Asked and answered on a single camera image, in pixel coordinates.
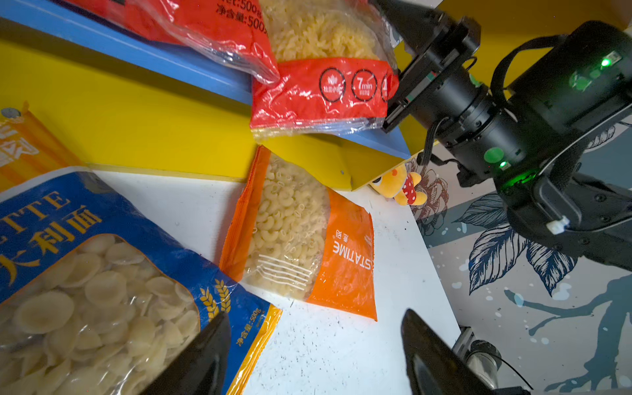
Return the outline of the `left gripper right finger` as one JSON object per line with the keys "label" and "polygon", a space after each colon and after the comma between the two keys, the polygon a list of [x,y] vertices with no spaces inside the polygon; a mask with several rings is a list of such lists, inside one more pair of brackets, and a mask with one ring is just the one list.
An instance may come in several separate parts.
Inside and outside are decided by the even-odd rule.
{"label": "left gripper right finger", "polygon": [[414,395],[493,393],[412,309],[403,316],[401,334]]}

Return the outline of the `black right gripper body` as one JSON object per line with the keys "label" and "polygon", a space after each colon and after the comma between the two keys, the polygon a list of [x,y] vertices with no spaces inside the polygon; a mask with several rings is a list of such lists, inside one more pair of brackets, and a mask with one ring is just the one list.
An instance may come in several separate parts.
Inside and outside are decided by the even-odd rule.
{"label": "black right gripper body", "polygon": [[406,117],[429,127],[443,118],[456,119],[470,106],[477,89],[462,66],[477,52],[481,26],[470,17],[454,21],[447,16],[447,31],[424,54],[399,74],[399,86],[388,102],[383,131],[389,133]]}

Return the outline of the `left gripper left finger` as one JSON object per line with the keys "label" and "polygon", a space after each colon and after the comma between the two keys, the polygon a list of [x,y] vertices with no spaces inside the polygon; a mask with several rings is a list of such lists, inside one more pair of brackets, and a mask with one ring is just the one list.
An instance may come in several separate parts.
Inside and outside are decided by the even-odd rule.
{"label": "left gripper left finger", "polygon": [[228,369],[230,343],[230,320],[227,313],[221,312],[143,393],[220,394]]}

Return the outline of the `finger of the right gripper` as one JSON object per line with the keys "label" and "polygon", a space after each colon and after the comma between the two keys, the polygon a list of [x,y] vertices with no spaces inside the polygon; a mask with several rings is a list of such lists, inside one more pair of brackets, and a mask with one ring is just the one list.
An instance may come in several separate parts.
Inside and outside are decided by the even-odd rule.
{"label": "finger of the right gripper", "polygon": [[413,54],[424,54],[447,31],[447,16],[442,11],[408,1],[370,1],[403,38]]}

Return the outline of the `red macaroni bag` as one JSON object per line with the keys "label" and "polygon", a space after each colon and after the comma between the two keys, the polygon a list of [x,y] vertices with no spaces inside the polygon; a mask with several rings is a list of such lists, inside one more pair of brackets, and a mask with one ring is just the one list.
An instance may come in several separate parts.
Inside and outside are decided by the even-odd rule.
{"label": "red macaroni bag", "polygon": [[253,84],[253,136],[346,135],[382,127],[398,78],[378,10],[367,1],[261,6],[280,80]]}
{"label": "red macaroni bag", "polygon": [[147,40],[179,44],[259,82],[279,81],[256,0],[75,0],[77,6]]}

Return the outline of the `blue orange pasta bag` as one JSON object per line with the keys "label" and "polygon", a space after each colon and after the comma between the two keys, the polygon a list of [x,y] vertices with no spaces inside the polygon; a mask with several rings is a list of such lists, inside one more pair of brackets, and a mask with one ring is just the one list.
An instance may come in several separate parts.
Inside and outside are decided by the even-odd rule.
{"label": "blue orange pasta bag", "polygon": [[1,114],[1,391],[144,394],[221,312],[240,394],[281,311],[144,217],[29,110]]}

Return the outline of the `orange Pastatime pasta bag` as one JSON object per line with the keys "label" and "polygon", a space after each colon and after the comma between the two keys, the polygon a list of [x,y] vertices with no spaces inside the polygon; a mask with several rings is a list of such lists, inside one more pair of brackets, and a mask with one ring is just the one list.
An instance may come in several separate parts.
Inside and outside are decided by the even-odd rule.
{"label": "orange Pastatime pasta bag", "polygon": [[371,215],[265,146],[235,206],[220,268],[278,296],[378,319]]}

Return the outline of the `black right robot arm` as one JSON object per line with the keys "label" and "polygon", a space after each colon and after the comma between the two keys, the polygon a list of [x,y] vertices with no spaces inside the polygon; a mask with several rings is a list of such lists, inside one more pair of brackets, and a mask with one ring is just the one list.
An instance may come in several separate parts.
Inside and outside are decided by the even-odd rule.
{"label": "black right robot arm", "polygon": [[412,50],[388,102],[383,131],[413,117],[427,131],[420,166],[440,164],[441,144],[467,188],[492,179],[510,225],[521,236],[573,258],[631,267],[631,193],[580,174],[579,161],[600,133],[631,113],[631,38],[603,21],[567,35],[543,36],[519,52],[544,55],[512,83],[516,53],[490,84],[476,85],[466,62],[480,25],[408,1],[378,1]]}

